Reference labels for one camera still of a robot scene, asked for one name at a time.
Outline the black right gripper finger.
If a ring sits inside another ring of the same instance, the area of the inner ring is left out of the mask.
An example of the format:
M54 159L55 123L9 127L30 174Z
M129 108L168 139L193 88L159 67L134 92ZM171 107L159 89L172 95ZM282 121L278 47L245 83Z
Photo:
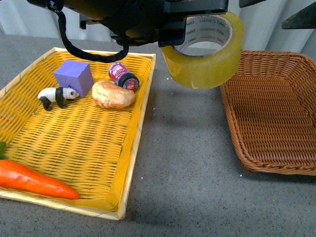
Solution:
M316 3L312 3L282 22L282 29L315 29Z

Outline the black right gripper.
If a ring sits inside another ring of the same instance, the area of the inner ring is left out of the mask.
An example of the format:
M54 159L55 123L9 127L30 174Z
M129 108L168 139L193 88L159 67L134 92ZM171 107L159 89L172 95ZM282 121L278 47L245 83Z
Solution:
M157 42L160 47L181 45L187 18L225 14L228 0L31 0L52 12L67 8L79 13L79 27L100 24L118 44L127 37L130 46Z

